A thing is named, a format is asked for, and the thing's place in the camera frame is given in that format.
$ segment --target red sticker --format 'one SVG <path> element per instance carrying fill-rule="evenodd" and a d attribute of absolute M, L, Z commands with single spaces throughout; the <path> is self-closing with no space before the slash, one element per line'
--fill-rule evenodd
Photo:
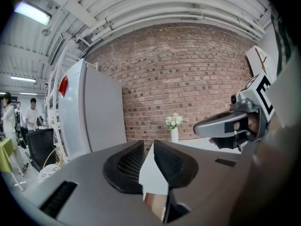
<path fill-rule="evenodd" d="M 68 79 L 66 75 L 60 84 L 60 88 L 58 88 L 58 91 L 61 92 L 63 97 L 65 96 L 67 86 L 68 86 Z"/>

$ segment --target flower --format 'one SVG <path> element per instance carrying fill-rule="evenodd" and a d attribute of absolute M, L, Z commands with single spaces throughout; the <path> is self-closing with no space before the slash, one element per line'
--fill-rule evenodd
<path fill-rule="evenodd" d="M 183 118 L 178 113 L 174 113 L 172 116 L 167 116 L 165 124 L 168 129 L 174 129 L 180 126 L 180 124 L 187 122 L 187 118 Z"/>
<path fill-rule="evenodd" d="M 176 123 L 177 125 L 180 125 L 182 121 L 183 121 L 182 116 L 177 115 L 176 118 L 175 118 L 175 123 Z"/>

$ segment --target yellow table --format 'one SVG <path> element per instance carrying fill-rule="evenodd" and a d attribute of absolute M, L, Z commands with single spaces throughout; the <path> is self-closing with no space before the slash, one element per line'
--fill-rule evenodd
<path fill-rule="evenodd" d="M 9 161 L 10 156 L 12 156 L 14 158 L 14 161 L 16 161 L 14 151 L 15 148 L 11 139 L 4 139 L 3 141 L 0 141 L 0 172 L 10 173 L 10 175 L 13 177 L 21 191 L 24 191 L 24 189 L 21 187 L 20 183 L 16 179 L 15 175 L 13 174 L 12 166 Z"/>

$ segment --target ceiling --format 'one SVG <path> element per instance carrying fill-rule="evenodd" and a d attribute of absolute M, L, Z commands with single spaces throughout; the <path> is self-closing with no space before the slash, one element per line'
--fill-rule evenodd
<path fill-rule="evenodd" d="M 257 41 L 264 36 L 263 29 L 270 22 L 268 0 L 24 1 L 52 17 L 44 26 L 14 13 L 2 32 L 0 92 L 16 95 L 31 92 L 44 96 L 53 63 L 67 44 L 71 54 L 82 57 L 127 32 L 169 22 L 213 24 Z M 72 62 L 63 64 L 68 67 Z M 37 83 L 14 81 L 10 75 L 35 78 Z"/>

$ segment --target fluorescent light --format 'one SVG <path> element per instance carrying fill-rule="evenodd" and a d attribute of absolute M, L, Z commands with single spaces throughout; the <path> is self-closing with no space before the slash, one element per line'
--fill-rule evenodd
<path fill-rule="evenodd" d="M 51 18 L 41 10 L 23 2 L 18 4 L 18 6 L 15 8 L 15 12 L 30 17 L 43 25 L 47 25 Z"/>
<path fill-rule="evenodd" d="M 10 78 L 13 79 L 13 80 L 18 80 L 18 81 L 28 81 L 28 82 L 34 82 L 34 83 L 37 82 L 35 79 L 17 77 L 17 76 L 13 76 L 13 75 L 11 75 Z"/>
<path fill-rule="evenodd" d="M 37 93 L 25 93 L 25 92 L 20 92 L 21 95 L 32 95 L 32 96 L 36 96 Z"/>

